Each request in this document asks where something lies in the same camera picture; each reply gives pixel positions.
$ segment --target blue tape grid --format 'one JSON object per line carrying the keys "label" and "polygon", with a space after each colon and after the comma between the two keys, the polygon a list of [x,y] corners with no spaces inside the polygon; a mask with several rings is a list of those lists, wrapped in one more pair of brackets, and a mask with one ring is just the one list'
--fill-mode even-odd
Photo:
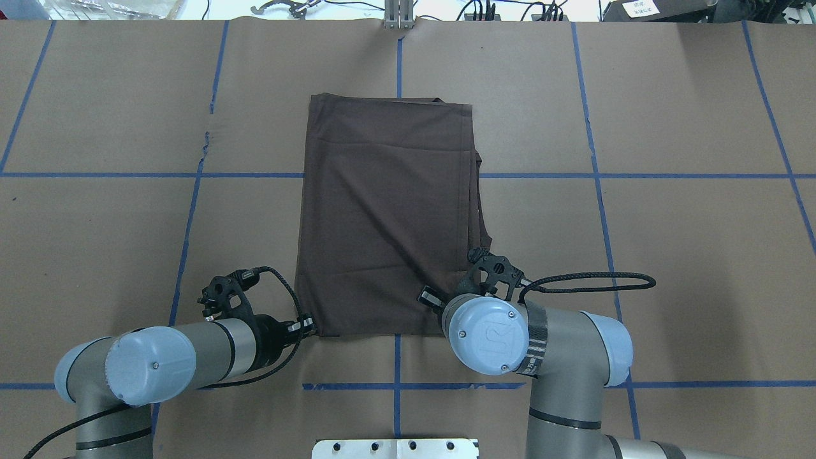
{"label": "blue tape grid", "polygon": [[[5,172],[5,166],[14,145],[14,139],[19,126],[24,117],[25,108],[28,104],[29,97],[37,80],[42,62],[45,59],[47,49],[51,42],[51,38],[55,29],[55,21],[51,22],[48,29],[45,42],[42,45],[42,50],[38,58],[37,64],[34,67],[32,77],[24,94],[20,110],[11,134],[9,136],[6,148],[3,150],[2,159],[0,159],[0,177],[8,178],[194,178],[193,196],[191,198],[190,208],[188,212],[187,225],[184,232],[184,241],[182,243],[181,257],[179,263],[179,270],[177,273],[175,291],[173,296],[173,303],[171,307],[169,325],[175,324],[176,311],[178,309],[178,302],[180,296],[180,284],[184,275],[184,267],[186,265],[189,234],[192,228],[193,217],[195,214],[198,190],[200,189],[202,178],[303,178],[302,172],[204,172],[204,161],[206,159],[207,148],[209,146],[209,132],[205,133],[205,144],[202,148],[202,157],[199,160],[198,169],[196,172]],[[750,58],[754,75],[756,77],[756,84],[761,94],[765,109],[768,114],[769,122],[776,138],[779,152],[782,156],[783,163],[787,173],[784,174],[692,174],[692,173],[604,173],[600,172],[596,157],[596,149],[594,136],[592,134],[592,124],[590,123],[589,108],[587,102],[586,86],[583,77],[583,66],[581,64],[578,32],[574,23],[570,24],[572,29],[572,38],[575,53],[575,64],[578,72],[579,88],[581,92],[581,101],[583,104],[583,113],[586,123],[587,140],[589,149],[592,154],[592,173],[559,173],[559,172],[541,172],[541,173],[491,173],[486,172],[481,174],[484,179],[592,179],[596,186],[596,197],[598,201],[598,210],[601,218],[601,229],[604,235],[604,244],[607,256],[607,264],[609,270],[614,270],[614,258],[612,256],[611,241],[609,236],[608,224],[606,221],[605,207],[603,203],[603,193],[601,189],[601,180],[608,179],[740,179],[740,180],[789,180],[794,195],[796,196],[796,203],[800,210],[802,221],[805,225],[805,230],[809,236],[811,246],[816,254],[816,238],[814,237],[813,227],[802,202],[797,180],[813,180],[816,179],[816,174],[795,174],[792,170],[790,161],[787,156],[782,137],[779,133],[778,125],[771,109],[768,96],[765,93],[765,85],[762,82],[761,74],[756,63],[756,57],[753,51],[751,36],[747,27],[747,23],[743,21],[743,33],[747,46],[748,56]],[[213,79],[212,97],[210,101],[210,113],[215,112],[215,100],[218,91],[218,84],[220,80],[220,72],[224,59],[224,49],[226,47],[228,36],[229,22],[224,22],[224,28],[221,36],[219,57],[216,64],[215,76]],[[397,40],[397,97],[402,97],[402,52],[403,52],[403,38]],[[615,310],[618,319],[623,321],[619,296],[615,295]],[[392,390],[394,393],[394,435],[396,438],[401,437],[401,413],[400,413],[400,398],[403,390],[472,390],[483,388],[486,390],[517,390],[525,383],[404,383],[401,381],[401,337],[396,335],[394,337],[394,382],[393,383],[329,383],[329,384],[303,384],[304,390]],[[648,390],[648,389],[699,389],[699,388],[752,388],[752,387],[816,387],[816,380],[745,380],[745,381],[632,381],[631,377],[627,379],[622,385],[612,387],[611,389],[626,389],[629,395],[630,411],[632,414],[632,430],[635,438],[640,438],[640,428],[637,420],[636,404],[634,399],[634,389]],[[0,383],[0,390],[54,390],[52,383]],[[153,429],[157,423],[160,404],[157,404],[153,410]]]}
{"label": "blue tape grid", "polygon": [[[215,112],[215,97],[218,92],[218,81],[221,78],[221,65],[224,63],[224,49],[227,46],[227,34],[229,31],[229,21],[224,21],[224,27],[221,31],[221,45],[218,51],[218,61],[215,64],[215,76],[212,82],[212,97],[210,99],[210,114]],[[175,317],[179,310],[179,299],[181,298],[181,280],[184,277],[184,269],[187,267],[187,254],[190,247],[190,231],[193,228],[193,218],[196,213],[196,205],[198,204],[198,190],[201,188],[202,176],[204,174],[204,161],[210,148],[210,132],[204,133],[204,145],[202,146],[202,156],[198,160],[198,168],[196,170],[195,182],[193,184],[193,196],[190,199],[190,209],[187,214],[187,225],[184,227],[184,241],[181,243],[181,257],[179,259],[179,270],[175,276],[175,288],[173,291],[173,302],[170,307],[170,318],[167,320],[167,326],[175,325]],[[153,412],[151,414],[153,434],[156,433],[158,425],[158,415],[162,409],[161,403],[153,404]]]}
{"label": "blue tape grid", "polygon": [[791,188],[793,188],[793,194],[796,196],[796,204],[799,206],[799,213],[802,215],[802,222],[805,223],[805,230],[808,232],[808,237],[810,238],[810,246],[813,249],[814,254],[816,254],[816,238],[814,237],[813,226],[810,225],[810,218],[808,218],[808,212],[805,210],[805,204],[802,202],[802,197],[799,194],[799,186],[796,184],[796,178],[793,175],[793,169],[791,169],[791,161],[787,158],[787,150],[785,150],[785,144],[782,142],[782,136],[779,135],[779,127],[776,124],[776,117],[774,116],[774,111],[770,108],[768,95],[765,94],[765,84],[763,84],[762,82],[760,69],[756,65],[756,56],[754,56],[754,46],[751,43],[751,34],[748,32],[748,22],[746,21],[743,21],[743,34],[745,35],[745,46],[748,48],[748,57],[751,58],[751,67],[754,69],[756,85],[759,87],[760,95],[762,95],[762,102],[765,104],[765,111],[768,112],[770,126],[771,128],[774,129],[774,137],[776,137],[776,144],[779,146],[779,153],[782,155],[783,163],[785,163],[787,177],[791,181]]}
{"label": "blue tape grid", "polygon": [[[601,214],[601,231],[604,235],[604,247],[606,249],[606,264],[609,272],[614,272],[614,258],[612,257],[612,242],[610,241],[609,226],[606,223],[606,207],[604,206],[603,189],[601,188],[601,175],[598,169],[598,159],[595,150],[595,136],[592,134],[592,124],[589,118],[589,103],[587,102],[587,88],[583,79],[583,66],[581,65],[581,50],[578,42],[578,28],[575,22],[570,22],[572,29],[572,44],[575,50],[575,66],[578,70],[578,85],[581,90],[581,103],[583,104],[583,119],[587,128],[587,141],[589,143],[589,151],[592,154],[592,175],[595,180],[595,195],[598,200],[598,211]],[[618,321],[623,322],[623,312],[620,307],[620,295],[618,292],[614,293],[614,308],[618,315]],[[629,414],[632,419],[632,436],[639,440],[641,439],[641,423],[637,418],[637,403],[635,401],[635,390],[632,388],[632,374],[626,378],[623,387],[627,391],[629,399]]]}
{"label": "blue tape grid", "polygon": [[40,51],[40,57],[37,59],[37,64],[34,66],[34,71],[31,74],[31,79],[29,80],[29,86],[25,88],[25,94],[23,95],[23,101],[20,103],[20,110],[17,111],[17,118],[14,120],[14,126],[11,127],[11,134],[8,136],[8,142],[6,142],[6,148],[2,152],[2,159],[0,159],[0,172],[6,168],[6,161],[8,161],[8,155],[11,153],[11,147],[14,145],[14,139],[17,137],[17,129],[20,128],[20,123],[23,121],[23,114],[25,113],[25,107],[29,104],[29,97],[31,97],[31,91],[34,89],[34,83],[37,82],[37,76],[40,73],[40,68],[42,67],[42,62],[46,59],[46,52],[48,52],[48,45],[51,44],[51,37],[54,36],[54,28],[56,27],[56,21],[53,20],[51,22],[51,26],[48,28],[48,34],[46,35],[45,42],[42,44],[42,50]]}

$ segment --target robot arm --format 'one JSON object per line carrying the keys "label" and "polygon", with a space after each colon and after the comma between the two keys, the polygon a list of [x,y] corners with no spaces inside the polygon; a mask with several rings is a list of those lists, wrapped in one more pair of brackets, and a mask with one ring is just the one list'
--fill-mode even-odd
{"label": "robot arm", "polygon": [[[474,251],[469,257],[474,268],[449,301],[429,287],[419,301],[437,312],[454,354],[466,366],[486,375],[516,372],[534,378],[527,459],[738,459],[604,436],[603,389],[625,382],[632,366],[627,329],[612,318],[525,301],[524,293],[539,281],[524,279],[503,256]],[[487,280],[476,284],[478,271],[485,271]],[[492,296],[498,282],[508,285],[503,300]],[[650,285],[653,279],[644,284]],[[519,301],[512,302],[519,287],[524,288]]]}
{"label": "robot arm", "polygon": [[[297,321],[281,323],[253,314],[244,291],[265,271],[273,272],[295,298]],[[235,297],[240,304],[232,307]],[[205,322],[103,337],[73,348],[60,360],[55,386],[60,397],[77,405],[79,418],[123,403],[129,407],[79,426],[77,459],[153,457],[150,403],[267,367],[286,347],[314,332],[311,317],[300,313],[291,288],[271,268],[213,278],[198,302],[204,305]]]}

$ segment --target folded cloth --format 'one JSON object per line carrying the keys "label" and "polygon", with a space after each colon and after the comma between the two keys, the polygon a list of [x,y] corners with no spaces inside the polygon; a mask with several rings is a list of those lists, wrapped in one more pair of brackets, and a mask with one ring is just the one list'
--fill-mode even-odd
{"label": "folded cloth", "polygon": [[441,334],[416,298],[489,247],[472,106],[312,96],[295,290],[321,336]]}

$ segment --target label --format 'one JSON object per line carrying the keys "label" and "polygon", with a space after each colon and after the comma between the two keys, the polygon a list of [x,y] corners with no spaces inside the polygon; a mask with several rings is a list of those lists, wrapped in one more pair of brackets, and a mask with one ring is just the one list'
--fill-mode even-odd
{"label": "label", "polygon": [[660,14],[660,10],[654,5],[654,0],[637,0],[636,2],[626,2],[623,9],[629,17],[643,17]]}

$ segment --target electrical wire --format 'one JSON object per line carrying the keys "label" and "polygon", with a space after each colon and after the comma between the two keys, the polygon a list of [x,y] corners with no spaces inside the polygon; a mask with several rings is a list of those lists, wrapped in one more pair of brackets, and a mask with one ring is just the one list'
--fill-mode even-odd
{"label": "electrical wire", "polygon": [[[289,285],[289,283],[286,281],[286,279],[284,279],[283,276],[281,276],[281,273],[278,273],[274,268],[270,268],[268,266],[262,266],[260,268],[260,273],[272,273],[277,278],[277,280],[281,281],[281,285],[283,285],[283,287],[286,289],[286,291],[289,292],[289,295],[292,297],[292,301],[295,303],[295,311],[297,312],[297,320],[300,321],[301,318],[303,317],[303,311],[300,309],[300,300],[298,299],[298,296],[295,293],[295,290],[292,289],[292,287]],[[298,351],[298,348],[300,347],[300,342],[303,340],[303,338],[304,338],[304,327],[301,325],[301,327],[300,327],[300,329],[298,331],[298,339],[297,339],[297,341],[295,341],[295,344],[292,346],[292,351],[289,353],[289,355],[286,356],[286,358],[283,360],[283,362],[281,362],[278,366],[276,366],[275,368],[269,370],[268,372],[266,372],[266,373],[264,373],[262,375],[258,375],[256,377],[251,377],[249,379],[244,379],[244,380],[240,380],[240,381],[231,381],[231,382],[222,382],[222,383],[210,384],[207,387],[204,387],[204,389],[218,389],[220,387],[235,387],[237,385],[250,384],[252,382],[260,381],[260,380],[262,380],[264,378],[272,376],[273,374],[279,372],[282,368],[284,368],[292,360],[292,358],[295,357],[295,353]]]}
{"label": "electrical wire", "polygon": [[523,21],[524,18],[527,17],[527,12],[530,10],[530,8],[532,8],[532,7],[536,6],[536,5],[541,5],[541,16],[544,17],[544,15],[547,13],[547,5],[544,5],[543,2],[532,2],[532,3],[527,4],[527,8],[524,10],[524,13],[521,15],[521,19],[519,19],[519,22]]}
{"label": "electrical wire", "polygon": [[334,0],[323,0],[323,2],[331,5],[366,5],[367,7],[372,7],[375,10],[385,11],[385,8],[383,7],[378,7],[366,2],[335,2]]}
{"label": "electrical wire", "polygon": [[88,422],[96,421],[97,419],[99,419],[101,417],[108,416],[109,414],[114,414],[115,412],[125,411],[128,408],[130,408],[130,406],[125,405],[125,404],[117,405],[117,406],[115,406],[113,408],[106,409],[103,412],[98,412],[96,414],[91,414],[89,417],[83,417],[79,421],[72,422],[72,423],[68,424],[65,427],[61,427],[61,428],[55,430],[54,432],[52,432],[51,434],[49,434],[46,438],[40,440],[37,444],[35,444],[34,447],[29,450],[29,453],[26,454],[23,457],[23,459],[31,459],[32,457],[34,457],[34,454],[37,454],[37,451],[39,451],[40,449],[42,449],[43,446],[46,445],[46,443],[48,443],[48,442],[52,441],[53,439],[59,437],[60,435],[64,434],[65,432],[76,429],[77,427],[85,425]]}
{"label": "electrical wire", "polygon": [[469,2],[464,4],[464,7],[462,7],[462,10],[456,16],[456,20],[462,19],[462,14],[464,14],[464,11],[468,9],[468,7],[470,6],[471,3],[473,4],[473,20],[477,20],[476,19],[476,4],[477,3],[479,4],[479,16],[481,16],[481,11],[482,11],[482,9],[481,9],[482,8],[481,0],[470,0]]}
{"label": "electrical wire", "polygon": [[[546,288],[541,287],[545,283],[562,282],[566,280],[578,279],[640,279],[645,283],[628,285],[610,285],[607,287],[574,287],[574,288]],[[548,278],[542,278],[527,284],[518,294],[518,302],[524,304],[524,297],[529,291],[541,293],[577,293],[577,292],[618,292],[621,290],[645,290],[657,285],[653,277],[641,273],[573,273],[561,274]]]}

